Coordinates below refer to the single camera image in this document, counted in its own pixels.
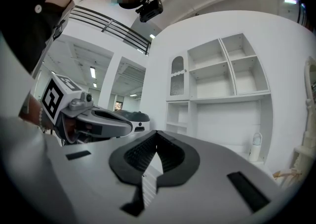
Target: white bottle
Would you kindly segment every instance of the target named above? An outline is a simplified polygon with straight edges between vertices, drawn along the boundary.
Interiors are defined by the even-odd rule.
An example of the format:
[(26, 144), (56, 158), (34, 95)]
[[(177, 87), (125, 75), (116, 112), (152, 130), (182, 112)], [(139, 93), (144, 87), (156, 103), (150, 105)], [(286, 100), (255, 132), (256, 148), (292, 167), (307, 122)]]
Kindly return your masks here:
[(260, 149), (261, 149), (262, 135), (260, 133), (255, 133), (252, 140), (252, 146), (250, 149), (248, 160), (250, 162), (258, 161)]

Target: white wall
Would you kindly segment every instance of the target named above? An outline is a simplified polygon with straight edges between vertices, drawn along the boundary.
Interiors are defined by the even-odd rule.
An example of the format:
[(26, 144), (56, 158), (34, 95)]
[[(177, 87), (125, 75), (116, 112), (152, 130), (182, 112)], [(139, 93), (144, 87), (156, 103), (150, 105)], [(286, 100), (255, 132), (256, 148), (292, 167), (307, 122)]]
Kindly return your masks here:
[(92, 95), (92, 99), (94, 101), (94, 104), (98, 106), (99, 104), (99, 98), (100, 98), (100, 91), (89, 88), (89, 92)]
[(131, 97), (124, 97), (123, 102), (123, 110), (127, 110), (130, 112), (138, 112), (139, 111), (139, 102), (140, 100), (135, 100)]
[(79, 85), (85, 92), (89, 92), (89, 87), (86, 86), (86, 85), (83, 85), (83, 84), (78, 84), (76, 83), (77, 85)]
[(289, 167), (294, 147), (302, 144), (307, 118), (304, 67), (308, 57), (316, 55), (315, 36), (288, 19), (224, 11), (167, 27), (152, 43), (140, 109), (149, 115), (151, 129), (164, 130), (169, 57), (241, 32), (258, 54), (272, 93), (273, 135), (266, 164), (274, 172)]
[(117, 102), (124, 102), (124, 96), (118, 95)]
[(114, 101), (115, 101), (115, 94), (110, 94), (109, 104), (108, 104), (108, 110), (114, 111)]

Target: bracelet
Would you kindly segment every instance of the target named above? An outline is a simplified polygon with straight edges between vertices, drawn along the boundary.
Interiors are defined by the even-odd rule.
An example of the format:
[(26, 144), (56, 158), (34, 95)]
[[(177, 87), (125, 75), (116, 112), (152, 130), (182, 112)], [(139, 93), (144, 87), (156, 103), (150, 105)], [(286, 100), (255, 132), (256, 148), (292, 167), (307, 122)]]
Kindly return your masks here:
[(42, 113), (43, 113), (43, 108), (40, 108), (40, 110), (39, 110), (39, 127), (40, 127), (40, 130), (44, 133), (46, 128), (41, 123), (42, 118), (43, 118)]

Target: hand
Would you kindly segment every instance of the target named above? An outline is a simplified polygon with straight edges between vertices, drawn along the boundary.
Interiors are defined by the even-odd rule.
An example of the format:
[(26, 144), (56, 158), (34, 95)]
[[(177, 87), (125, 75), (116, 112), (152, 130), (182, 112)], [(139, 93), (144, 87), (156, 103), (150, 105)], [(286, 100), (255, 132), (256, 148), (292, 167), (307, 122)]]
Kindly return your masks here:
[[(71, 138), (73, 136), (73, 134), (75, 133), (76, 119), (66, 118), (65, 125), (66, 125), (66, 130), (67, 130), (68, 136), (69, 136), (69, 138)], [(92, 129), (91, 124), (86, 124), (85, 127), (87, 129)]]

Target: railing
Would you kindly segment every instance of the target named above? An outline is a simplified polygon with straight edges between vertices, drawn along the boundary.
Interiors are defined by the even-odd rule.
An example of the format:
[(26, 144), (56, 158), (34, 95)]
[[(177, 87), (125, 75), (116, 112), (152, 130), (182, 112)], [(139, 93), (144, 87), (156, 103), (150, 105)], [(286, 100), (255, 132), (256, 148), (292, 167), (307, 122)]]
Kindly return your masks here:
[(82, 6), (75, 6), (69, 18), (97, 27), (103, 33), (107, 32), (119, 37), (123, 42), (148, 55), (151, 42), (115, 19)]

